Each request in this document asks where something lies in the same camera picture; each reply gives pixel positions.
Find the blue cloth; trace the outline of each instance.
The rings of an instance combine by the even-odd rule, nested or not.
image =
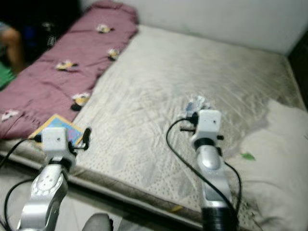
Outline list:
[[[1,33],[3,32],[3,31],[5,31],[6,29],[8,28],[8,26],[5,24],[5,23],[3,23],[3,22],[0,22],[0,36],[1,36]]]

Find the folded blanket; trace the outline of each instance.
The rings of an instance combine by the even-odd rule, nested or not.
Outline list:
[[[136,34],[135,10],[122,3],[102,0],[94,3],[69,31],[35,63],[0,92],[0,116],[9,110],[17,115],[0,121],[0,139],[25,138],[53,114],[72,121],[73,96],[91,94],[97,78],[112,64],[108,51],[120,52]],[[114,28],[99,33],[100,24]],[[59,71],[58,63],[78,64],[73,71]]]

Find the person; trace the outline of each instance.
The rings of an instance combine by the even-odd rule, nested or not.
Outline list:
[[[6,54],[12,71],[18,75],[26,68],[21,34],[15,29],[0,22],[0,47],[6,47]]]

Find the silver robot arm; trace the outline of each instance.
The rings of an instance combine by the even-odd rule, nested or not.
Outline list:
[[[83,143],[73,147],[68,142],[65,128],[46,128],[42,131],[43,151],[47,165],[31,186],[30,200],[26,203],[17,229],[19,231],[54,231],[59,208],[67,194],[68,173],[76,165],[75,149],[89,147],[90,129],[87,128]]]
[[[223,136],[218,134],[221,112],[210,110],[210,105],[205,105],[204,102],[205,99],[198,96],[188,104],[185,118],[193,124],[193,128],[182,127],[180,130],[194,132],[191,144],[197,154],[199,172],[231,202],[231,191],[224,173],[226,165],[220,148],[216,147],[217,141],[223,140]],[[200,188],[203,229],[236,231],[237,218],[223,198],[203,181]]]

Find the white mattress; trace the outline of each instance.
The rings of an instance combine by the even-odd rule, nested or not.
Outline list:
[[[198,179],[167,148],[165,133],[192,95],[207,96],[223,113],[220,145],[228,155],[266,112],[269,98],[303,108],[288,62],[278,54],[140,26],[127,50],[99,79],[74,120],[93,129],[80,152],[77,179],[200,220]],[[194,163],[189,135],[170,134]],[[13,142],[1,142],[2,149]],[[24,144],[16,154],[42,163]],[[249,209],[243,203],[242,209]],[[253,224],[243,225],[250,229]]]

